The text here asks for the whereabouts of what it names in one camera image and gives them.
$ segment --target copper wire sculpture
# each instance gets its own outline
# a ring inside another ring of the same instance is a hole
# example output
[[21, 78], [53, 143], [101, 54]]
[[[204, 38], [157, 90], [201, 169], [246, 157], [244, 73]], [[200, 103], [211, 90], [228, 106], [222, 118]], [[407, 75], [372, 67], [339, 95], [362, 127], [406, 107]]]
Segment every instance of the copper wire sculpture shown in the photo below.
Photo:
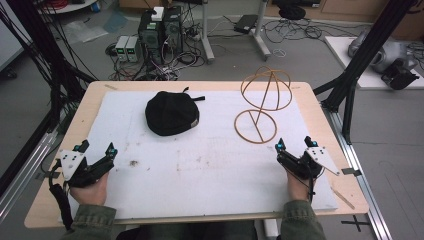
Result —
[[[287, 79], [288, 79], [288, 84], [286, 82], [284, 82], [282, 79], [280, 79], [278, 77], [278, 74], [285, 75], [287, 77]], [[258, 106], [258, 105], [255, 105], [251, 100], [249, 100], [246, 97], [245, 94], [246, 94], [246, 90], [248, 89], [248, 87], [250, 86], [250, 84], [252, 84], [254, 81], [260, 80], [261, 78], [268, 78], [268, 84], [266, 86], [265, 93], [264, 93], [264, 96], [262, 98], [261, 105]], [[265, 108], [264, 105], [265, 105], [266, 98], [267, 98], [267, 95], [268, 95], [268, 91], [270, 89], [270, 85], [271, 85], [272, 82], [274, 82], [275, 83], [275, 86], [276, 86], [277, 102], [275, 104], [275, 108]], [[280, 100], [280, 84], [279, 83], [282, 83], [289, 90], [289, 93], [290, 93], [290, 97], [289, 97], [288, 102], [285, 105], [282, 105], [282, 106], [280, 106], [280, 101], [281, 100]], [[247, 77], [247, 78], [245, 78], [243, 80], [243, 82], [241, 84], [241, 87], [240, 87], [241, 95], [246, 100], [246, 102], [248, 102], [251, 106], [255, 107], [256, 109], [245, 110], [245, 111], [239, 113], [237, 115], [237, 117], [235, 118], [235, 120], [234, 120], [234, 128], [235, 128], [237, 134], [241, 138], [243, 138], [244, 140], [246, 140], [246, 141], [248, 141], [250, 143], [263, 144], [263, 143], [266, 143], [266, 142], [271, 141], [275, 137], [275, 135], [277, 134], [277, 124], [276, 124], [275, 120], [271, 117], [271, 115], [269, 115], [265, 111], [278, 111], [278, 110], [281, 110], [281, 109], [287, 107], [291, 103], [292, 98], [293, 98], [293, 94], [292, 94], [291, 89], [290, 89], [290, 83], [291, 83], [290, 76], [286, 72], [284, 72], [282, 70], [272, 70], [269, 67], [265, 67], [265, 66], [258, 68], [256, 70], [255, 75], [251, 75], [251, 76], [249, 76], [249, 77]], [[254, 127], [256, 129], [256, 132], [257, 132], [257, 134], [258, 134], [258, 136], [260, 138], [260, 141], [255, 141], [255, 140], [249, 139], [248, 137], [246, 137], [245, 135], [243, 135], [241, 133], [240, 129], [237, 127], [237, 121], [239, 120], [240, 116], [242, 116], [244, 114], [247, 114], [247, 113], [249, 114], [249, 116], [250, 116], [250, 118], [251, 118], [251, 120], [253, 122], [253, 125], [254, 125]], [[253, 116], [252, 113], [257, 113], [256, 119], [255, 119], [255, 117]], [[261, 129], [258, 126], [259, 119], [260, 119], [260, 116], [261, 115], [266, 116], [269, 120], [271, 120], [271, 122], [274, 125], [273, 126], [274, 127], [274, 133], [273, 133], [273, 135], [270, 138], [264, 138], [263, 134], [261, 133]]]

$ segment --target hand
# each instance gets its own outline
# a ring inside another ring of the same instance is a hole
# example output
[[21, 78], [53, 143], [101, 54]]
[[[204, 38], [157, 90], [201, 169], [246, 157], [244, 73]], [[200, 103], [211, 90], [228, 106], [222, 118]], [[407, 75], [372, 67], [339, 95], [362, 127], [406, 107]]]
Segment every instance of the hand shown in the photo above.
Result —
[[309, 180], [296, 178], [293, 173], [286, 169], [287, 187], [291, 200], [309, 201]]
[[99, 181], [85, 188], [71, 188], [71, 196], [81, 205], [103, 206], [106, 202], [107, 178], [109, 172], [103, 175]]

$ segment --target metal frame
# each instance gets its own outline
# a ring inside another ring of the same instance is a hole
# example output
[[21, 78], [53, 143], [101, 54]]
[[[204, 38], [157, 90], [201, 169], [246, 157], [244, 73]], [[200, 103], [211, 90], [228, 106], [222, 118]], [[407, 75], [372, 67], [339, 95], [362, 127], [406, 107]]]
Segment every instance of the metal frame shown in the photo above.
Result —
[[31, 178], [37, 171], [39, 165], [50, 151], [50, 148], [55, 142], [58, 134], [57, 128], [58, 126], [51, 133], [44, 134], [42, 139], [38, 142], [38, 145], [34, 147], [34, 150], [25, 165], [23, 165], [16, 177], [9, 184], [5, 193], [0, 198], [0, 224], [15, 205], [16, 201], [31, 181]]
[[377, 239], [389, 240], [392, 239], [389, 229], [384, 221], [383, 215], [381, 214], [380, 208], [378, 207], [377, 201], [374, 198], [374, 195], [371, 191], [371, 187], [368, 184], [368, 181], [365, 177], [364, 171], [362, 170], [361, 164], [358, 157], [356, 156], [353, 146], [346, 141], [344, 138], [341, 129], [343, 121], [340, 118], [338, 113], [332, 113], [327, 109], [323, 109], [325, 116], [327, 117], [330, 126], [333, 128], [333, 132], [336, 134], [336, 138], [340, 144], [340, 147], [343, 150], [344, 155], [350, 165], [355, 170], [360, 170], [362, 175], [357, 176], [359, 187], [362, 190], [362, 193], [365, 196], [365, 199], [368, 202], [370, 207], [367, 216], [371, 222], [372, 228]]
[[333, 88], [328, 98], [322, 102], [322, 106], [331, 112], [337, 112], [340, 104], [346, 98], [342, 134], [348, 144], [351, 144], [350, 127], [355, 89], [359, 77], [413, 6], [413, 3], [414, 0], [390, 0], [345, 71], [336, 79], [314, 89], [315, 95], [318, 95]]
[[[203, 31], [202, 31], [201, 39], [202, 39], [203, 49], [205, 50], [205, 53], [206, 53], [207, 62], [208, 64], [210, 64], [215, 60], [215, 56], [213, 54], [213, 51], [208, 39], [208, 27], [207, 27], [208, 26], [208, 2], [209, 2], [208, 0], [203, 0], [202, 2]], [[251, 30], [253, 34], [253, 39], [255, 40], [256, 44], [258, 45], [259, 49], [262, 52], [262, 55], [264, 56], [264, 61], [266, 61], [268, 57], [271, 56], [271, 52], [269, 51], [268, 47], [265, 45], [265, 42], [260, 35], [267, 3], [268, 3], [268, 0], [261, 0], [256, 28], [254, 30], [253, 29]]]
[[[414, 0], [390, 0], [364, 42], [361, 44], [355, 56], [353, 56], [345, 71], [336, 79], [314, 89], [315, 95], [321, 94], [329, 89], [331, 91], [327, 99], [322, 101], [322, 108], [327, 116], [333, 132], [336, 134], [339, 144], [352, 168], [360, 170], [362, 175], [357, 176], [359, 186], [369, 204], [370, 210], [367, 214], [374, 233], [378, 239], [392, 239], [386, 222], [381, 214], [378, 204], [372, 194], [368, 181], [362, 171], [362, 167], [351, 145], [350, 128], [352, 122], [353, 102], [356, 84], [359, 77], [371, 63], [374, 56], [390, 37], [396, 26], [402, 21]], [[341, 120], [338, 108], [346, 98], [345, 112]]]
[[16, 175], [30, 156], [31, 151], [33, 151], [36, 144], [43, 137], [46, 129], [47, 132], [51, 133], [59, 123], [60, 111], [64, 104], [64, 99], [59, 93], [60, 89], [65, 89], [67, 100], [78, 102], [82, 99], [85, 92], [85, 89], [81, 86], [78, 78], [86, 83], [95, 81], [95, 79], [76, 69], [66, 60], [54, 40], [52, 32], [45, 25], [32, 1], [6, 0], [6, 2], [10, 9], [15, 13], [28, 35], [31, 37], [38, 51], [35, 52], [33, 48], [28, 46], [26, 41], [23, 40], [18, 33], [17, 29], [15, 29], [15, 25], [8, 20], [6, 14], [0, 13], [0, 20], [16, 37], [17, 41], [29, 54], [40, 72], [44, 72], [44, 74], [42, 74], [43, 77], [46, 80], [49, 80], [51, 88], [51, 108], [50, 112], [40, 123], [39, 127], [13, 160], [12, 164], [0, 177], [0, 197], [2, 197], [2, 195], [7, 191], [9, 185], [13, 182], [14, 178], [16, 178]]

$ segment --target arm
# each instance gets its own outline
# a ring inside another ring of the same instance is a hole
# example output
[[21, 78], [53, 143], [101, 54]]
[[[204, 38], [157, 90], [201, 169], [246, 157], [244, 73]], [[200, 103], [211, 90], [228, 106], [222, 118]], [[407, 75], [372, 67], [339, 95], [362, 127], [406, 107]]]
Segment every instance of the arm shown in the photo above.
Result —
[[116, 210], [103, 206], [106, 202], [108, 173], [99, 181], [85, 188], [71, 188], [72, 197], [80, 204], [72, 230], [61, 240], [97, 240], [110, 239]]
[[321, 224], [308, 201], [308, 181], [300, 181], [287, 172], [289, 194], [292, 201], [284, 205], [281, 222], [281, 239], [324, 240]]

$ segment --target floor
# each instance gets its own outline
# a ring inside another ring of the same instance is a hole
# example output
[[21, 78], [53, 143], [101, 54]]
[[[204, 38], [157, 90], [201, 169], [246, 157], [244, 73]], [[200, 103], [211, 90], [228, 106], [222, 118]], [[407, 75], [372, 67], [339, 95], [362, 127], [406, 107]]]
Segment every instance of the floor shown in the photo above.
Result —
[[[120, 35], [135, 34], [138, 22], [137, 18], [123, 18], [114, 4], [109, 3], [103, 7], [102, 12], [97, 14], [83, 9], [63, 14], [60, 19], [63, 24], [88, 20], [86, 25], [90, 28], [105, 26], [111, 31], [94, 41], [71, 45], [97, 78], [107, 80], [114, 71], [113, 63], [104, 50], [116, 42]], [[216, 35], [233, 34], [232, 31], [222, 31], [232, 28], [224, 20], [210, 20], [209, 29], [216, 27]], [[339, 25], [356, 26], [349, 23]], [[365, 25], [346, 30], [359, 34], [366, 28], [368, 26]], [[328, 31], [334, 35], [341, 34], [334, 29]], [[276, 41], [281, 39], [281, 34], [286, 33], [283, 30], [269, 34]], [[211, 37], [210, 42], [215, 62], [182, 70], [180, 80], [242, 81], [257, 68], [266, 65], [285, 70], [293, 81], [305, 81], [315, 88], [343, 71], [328, 46], [319, 40], [284, 40], [281, 43], [265, 40], [271, 51], [276, 49], [279, 53], [281, 50], [285, 52], [285, 57], [276, 53], [266, 62], [250, 37]], [[65, 51], [63, 41], [57, 43]], [[197, 47], [203, 50], [200, 43]], [[22, 54], [13, 61], [11, 67], [18, 73], [18, 77], [0, 78], [0, 174], [12, 163], [50, 106], [48, 85], [29, 57]], [[324, 93], [317, 98], [323, 100], [327, 95]], [[421, 141], [424, 135], [424, 112], [419, 110], [422, 109], [420, 105], [423, 99], [422, 90], [358, 90], [355, 96], [351, 140], [393, 239], [424, 239], [424, 207], [420, 204], [424, 197], [424, 190], [420, 187], [424, 184], [424, 163], [421, 161], [424, 155]], [[51, 157], [48, 158], [44, 166], [49, 166], [51, 160]], [[41, 181], [36, 178], [38, 173], [34, 174], [33, 180], [1, 223], [1, 239], [58, 239], [63, 234], [63, 229], [27, 229], [23, 224], [41, 185]], [[366, 216], [356, 217], [359, 222], [368, 222]], [[372, 229], [367, 225], [357, 227], [342, 224], [342, 221], [354, 221], [353, 216], [320, 217], [319, 220], [328, 239], [375, 239]], [[257, 227], [260, 239], [267, 239], [260, 222]], [[122, 230], [122, 226], [115, 227], [114, 236]]]

